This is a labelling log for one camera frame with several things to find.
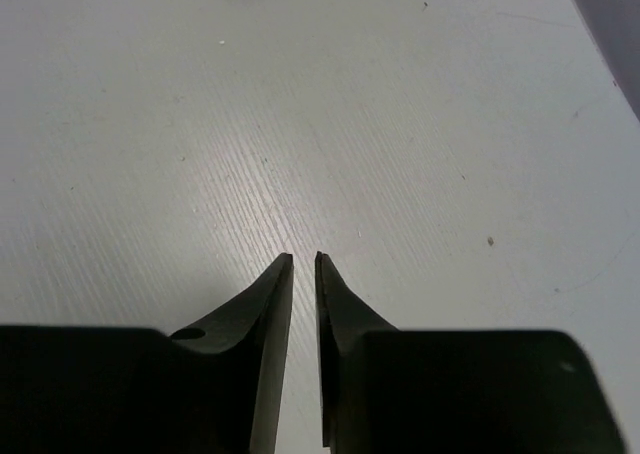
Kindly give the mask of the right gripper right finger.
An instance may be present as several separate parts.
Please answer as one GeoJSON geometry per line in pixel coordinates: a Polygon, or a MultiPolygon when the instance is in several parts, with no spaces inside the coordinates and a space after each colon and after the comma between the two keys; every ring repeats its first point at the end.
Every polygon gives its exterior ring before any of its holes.
{"type": "Polygon", "coordinates": [[[556,330],[401,330],[315,258],[333,453],[623,453],[591,362],[556,330]]]}

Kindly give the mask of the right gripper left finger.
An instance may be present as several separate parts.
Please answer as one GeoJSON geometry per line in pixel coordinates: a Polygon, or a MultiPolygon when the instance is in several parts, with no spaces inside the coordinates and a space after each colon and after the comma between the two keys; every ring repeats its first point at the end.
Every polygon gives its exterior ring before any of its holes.
{"type": "Polygon", "coordinates": [[[170,335],[148,328],[5,326],[5,453],[271,453],[294,266],[170,335]]]}

